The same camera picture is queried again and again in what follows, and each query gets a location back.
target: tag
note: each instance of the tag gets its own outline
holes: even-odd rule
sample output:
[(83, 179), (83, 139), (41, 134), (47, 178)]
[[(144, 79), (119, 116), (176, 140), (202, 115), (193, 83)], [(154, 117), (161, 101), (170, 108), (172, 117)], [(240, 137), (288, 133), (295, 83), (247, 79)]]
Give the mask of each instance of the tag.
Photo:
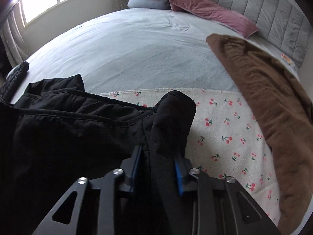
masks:
[(281, 53), (281, 58), (289, 64), (291, 67), (294, 67), (295, 63), (292, 61), (288, 56), (286, 56), (284, 53)]

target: brown blanket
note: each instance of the brown blanket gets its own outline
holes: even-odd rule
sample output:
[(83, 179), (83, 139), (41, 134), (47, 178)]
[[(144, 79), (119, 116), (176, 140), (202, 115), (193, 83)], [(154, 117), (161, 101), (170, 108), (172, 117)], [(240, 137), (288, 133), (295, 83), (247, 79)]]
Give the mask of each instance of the brown blanket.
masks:
[(313, 193), (311, 100), (279, 60), (249, 42), (212, 34), (207, 43), (238, 86), (273, 152), (281, 193), (278, 228), (289, 235), (300, 225)]

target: headboard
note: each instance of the headboard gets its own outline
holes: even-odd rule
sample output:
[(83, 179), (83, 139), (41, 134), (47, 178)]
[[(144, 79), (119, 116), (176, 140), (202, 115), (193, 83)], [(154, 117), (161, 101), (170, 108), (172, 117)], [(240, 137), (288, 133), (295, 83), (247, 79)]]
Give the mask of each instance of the headboard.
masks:
[(213, 0), (256, 23), (259, 36), (279, 48), (300, 67), (312, 32), (302, 11), (287, 0)]

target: silver screw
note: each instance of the silver screw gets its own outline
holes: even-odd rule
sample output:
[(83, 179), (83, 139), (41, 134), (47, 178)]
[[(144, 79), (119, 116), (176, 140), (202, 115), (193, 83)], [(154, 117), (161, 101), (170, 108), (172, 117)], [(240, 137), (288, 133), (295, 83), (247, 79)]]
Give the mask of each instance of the silver screw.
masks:
[(234, 177), (227, 177), (226, 178), (226, 182), (228, 182), (228, 183), (235, 183), (236, 179)]
[(114, 175), (121, 175), (121, 174), (123, 174), (123, 170), (122, 169), (115, 169), (115, 170), (113, 170), (113, 174)]
[(88, 181), (88, 178), (85, 178), (85, 177), (81, 177), (77, 180), (79, 184), (85, 184), (87, 183), (87, 181)]
[(193, 175), (197, 175), (197, 174), (200, 173), (200, 170), (197, 169), (197, 168), (192, 168), (192, 169), (189, 170), (189, 173), (193, 174)]

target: black clothing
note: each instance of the black clothing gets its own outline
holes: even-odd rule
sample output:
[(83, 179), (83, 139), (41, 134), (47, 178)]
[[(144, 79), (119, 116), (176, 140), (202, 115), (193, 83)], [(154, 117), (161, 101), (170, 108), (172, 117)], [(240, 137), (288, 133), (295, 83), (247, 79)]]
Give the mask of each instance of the black clothing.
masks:
[(195, 111), (179, 91), (153, 108), (85, 93), (80, 75), (29, 84), (15, 105), (0, 99), (0, 233), (32, 234), (74, 181), (104, 176), (140, 145), (145, 186), (129, 234), (191, 234), (173, 156), (184, 156)]

